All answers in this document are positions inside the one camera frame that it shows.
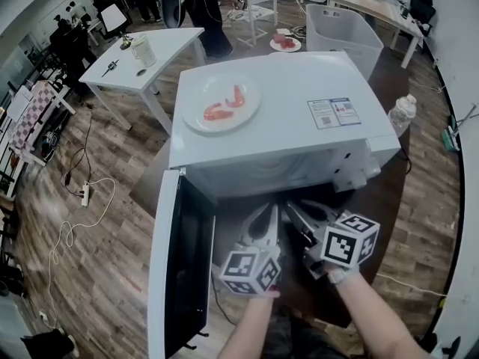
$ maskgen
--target plastic bottle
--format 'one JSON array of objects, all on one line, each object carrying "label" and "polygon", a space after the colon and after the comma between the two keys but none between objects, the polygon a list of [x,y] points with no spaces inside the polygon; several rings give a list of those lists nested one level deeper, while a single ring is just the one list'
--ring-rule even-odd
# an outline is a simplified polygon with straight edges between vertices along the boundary
[{"label": "plastic bottle", "polygon": [[416,115],[416,98],[408,94],[396,100],[396,105],[388,113],[392,127],[400,137]]}]

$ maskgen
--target white mug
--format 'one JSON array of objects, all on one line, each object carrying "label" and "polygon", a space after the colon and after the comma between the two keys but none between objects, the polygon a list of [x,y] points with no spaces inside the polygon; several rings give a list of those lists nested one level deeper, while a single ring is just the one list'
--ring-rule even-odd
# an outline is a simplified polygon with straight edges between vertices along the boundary
[{"label": "white mug", "polygon": [[145,68],[156,63],[156,57],[151,49],[146,34],[140,34],[132,40],[132,52],[137,60],[140,60]]}]

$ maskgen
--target microwave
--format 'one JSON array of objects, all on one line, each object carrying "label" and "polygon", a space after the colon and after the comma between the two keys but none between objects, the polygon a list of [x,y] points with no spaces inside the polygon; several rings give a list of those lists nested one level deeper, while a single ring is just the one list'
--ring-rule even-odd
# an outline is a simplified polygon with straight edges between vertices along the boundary
[{"label": "microwave", "polygon": [[[184,120],[193,87],[225,73],[259,87],[259,109],[244,126],[202,135]],[[173,355],[206,326],[217,225],[240,227],[249,208],[278,193],[328,182],[336,191],[361,188],[400,149],[345,52],[275,53],[182,72],[170,141],[150,258],[150,358]]]}]

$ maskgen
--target electrical outlet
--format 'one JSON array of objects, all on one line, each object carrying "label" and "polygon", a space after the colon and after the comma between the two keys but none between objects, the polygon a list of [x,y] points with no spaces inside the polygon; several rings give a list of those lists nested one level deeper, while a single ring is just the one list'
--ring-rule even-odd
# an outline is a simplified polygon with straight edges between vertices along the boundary
[{"label": "electrical outlet", "polygon": [[89,197],[90,197],[90,185],[88,185],[88,182],[85,181],[85,184],[83,185],[82,206],[84,207],[88,206]]}]

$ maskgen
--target white plate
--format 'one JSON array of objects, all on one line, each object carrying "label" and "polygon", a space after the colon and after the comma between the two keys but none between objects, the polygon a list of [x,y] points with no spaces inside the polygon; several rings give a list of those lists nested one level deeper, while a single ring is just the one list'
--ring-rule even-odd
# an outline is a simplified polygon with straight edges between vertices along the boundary
[{"label": "white plate", "polygon": [[[229,108],[225,100],[234,100],[234,85],[238,85],[245,97],[245,104],[239,108]],[[220,133],[237,128],[248,121],[260,106],[260,91],[248,77],[237,74],[213,75],[200,80],[188,90],[191,104],[183,113],[185,123],[201,133]],[[220,102],[225,111],[232,111],[232,117],[222,120],[207,121],[204,111]]]},{"label": "white plate", "polygon": [[271,40],[269,42],[270,46],[275,51],[278,51],[278,52],[296,52],[296,51],[299,51],[301,49],[301,42],[299,42],[297,39],[293,39],[293,43],[294,43],[294,48],[283,49],[283,48],[281,48],[281,44],[275,43],[274,40]]}]

